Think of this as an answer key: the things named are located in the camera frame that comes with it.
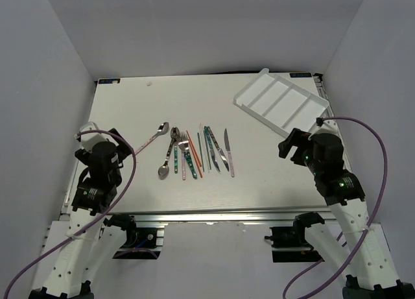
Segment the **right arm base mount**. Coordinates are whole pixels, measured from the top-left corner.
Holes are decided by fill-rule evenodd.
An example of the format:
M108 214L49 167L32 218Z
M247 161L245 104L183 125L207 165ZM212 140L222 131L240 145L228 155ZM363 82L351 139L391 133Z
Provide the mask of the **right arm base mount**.
M274 263L314 263L322 260L320 254L305 240L305 230L314 224L325 224L317 212L297 215L292 226L270 228L264 240L272 247Z

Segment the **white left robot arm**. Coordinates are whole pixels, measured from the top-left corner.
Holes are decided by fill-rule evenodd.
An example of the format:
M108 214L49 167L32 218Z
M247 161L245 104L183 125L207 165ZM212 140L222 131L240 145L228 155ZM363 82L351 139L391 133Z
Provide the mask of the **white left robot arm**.
M114 128L100 132L94 122L80 128L81 148L75 157L85 165L71 203L68 243L60 247L57 260L44 284L30 298L93 298L91 286L105 262L122 246L131 246L137 230L126 218L106 219L120 198L123 160L133 148Z

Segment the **green chopstick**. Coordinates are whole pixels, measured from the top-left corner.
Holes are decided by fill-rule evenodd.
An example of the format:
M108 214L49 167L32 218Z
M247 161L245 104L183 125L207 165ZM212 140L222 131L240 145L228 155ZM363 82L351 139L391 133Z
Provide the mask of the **green chopstick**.
M204 159L203 159L203 151L202 151L202 144L201 144L201 138L200 138L200 133L197 132L197 138L198 138L198 146L199 146L199 151L200 151L200 160L201 160L201 164L202 164L202 168L204 171Z
M205 150L206 150L206 158L207 158L207 169L208 169L208 172L210 172L210 170L211 170L211 160L210 160L210 156L209 156L209 147L208 147L207 135L206 135L206 132L204 130L204 125L202 125L202 132L203 132L203 135L204 135L204 142L205 142Z

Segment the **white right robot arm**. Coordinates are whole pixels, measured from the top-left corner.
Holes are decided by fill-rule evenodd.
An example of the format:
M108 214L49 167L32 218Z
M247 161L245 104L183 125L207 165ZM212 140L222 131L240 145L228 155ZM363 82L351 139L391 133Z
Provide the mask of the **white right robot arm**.
M293 128L278 145L280 158L286 158L292 148L296 149L290 160L310 170L317 191L341 228L339 236L345 239L340 244L316 212L296 217L294 241L300 246L310 245L334 270L332 277L305 294L305 298L319 294L338 278L344 280L343 298L413 298L413 284L401 281L372 229L388 176L385 144L379 142L383 179L375 207L369 213L359 179L344 166L342 140L325 126L327 120L317 118L318 130L312 133Z

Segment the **pink handled knife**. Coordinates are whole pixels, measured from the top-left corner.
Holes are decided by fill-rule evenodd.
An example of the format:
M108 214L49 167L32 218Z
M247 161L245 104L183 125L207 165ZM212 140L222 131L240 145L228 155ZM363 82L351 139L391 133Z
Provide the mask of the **pink handled knife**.
M228 154L228 163L229 163L229 168L230 168L230 174L231 174L232 178L235 178L235 171L234 171L233 159L232 159L232 155L231 155L230 142L229 142L229 137L228 137L228 130L226 128L224 130L224 144L225 144L226 152Z

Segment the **brown marbled handle knife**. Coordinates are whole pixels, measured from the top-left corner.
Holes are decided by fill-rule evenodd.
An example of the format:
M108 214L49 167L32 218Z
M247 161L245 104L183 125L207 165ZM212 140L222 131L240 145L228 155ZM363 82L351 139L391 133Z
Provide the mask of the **brown marbled handle knife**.
M226 157L224 155L223 150L220 148L220 146L219 146L219 144L218 144L218 142L217 142L217 140L216 140L216 138L215 138L215 136L214 136L213 131L211 130L211 128L208 127L207 129L209 131L209 135L210 135L211 139L213 140L213 144L215 145L218 153L220 154L220 157L221 157L221 159L222 159L222 161L223 161L226 169L229 171L230 170L230 166L229 166L229 163L228 163L228 161L227 161L227 159L226 159Z

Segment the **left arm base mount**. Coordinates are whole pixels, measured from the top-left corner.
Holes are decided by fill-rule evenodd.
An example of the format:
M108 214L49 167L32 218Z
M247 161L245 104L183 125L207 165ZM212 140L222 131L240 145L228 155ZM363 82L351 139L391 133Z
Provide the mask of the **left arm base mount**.
M160 251L156 251L157 228L138 227L132 215L117 214L103 221L103 232L115 230L121 234L122 245L113 255L114 259L158 259Z

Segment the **green marbled handle knife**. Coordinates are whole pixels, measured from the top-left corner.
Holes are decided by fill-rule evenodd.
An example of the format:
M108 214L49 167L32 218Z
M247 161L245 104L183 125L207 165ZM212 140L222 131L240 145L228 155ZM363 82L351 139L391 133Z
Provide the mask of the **green marbled handle knife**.
M216 170L218 171L218 173L220 173L220 169L219 169L219 165L218 165L218 162L217 162L217 159L216 159L215 151L213 149L211 136L210 136L208 127L206 127L206 126L204 127L204 133L207 137L207 143L208 143L208 146L209 146L209 153L210 153L210 156L211 156L212 163L213 163L214 167L216 168Z

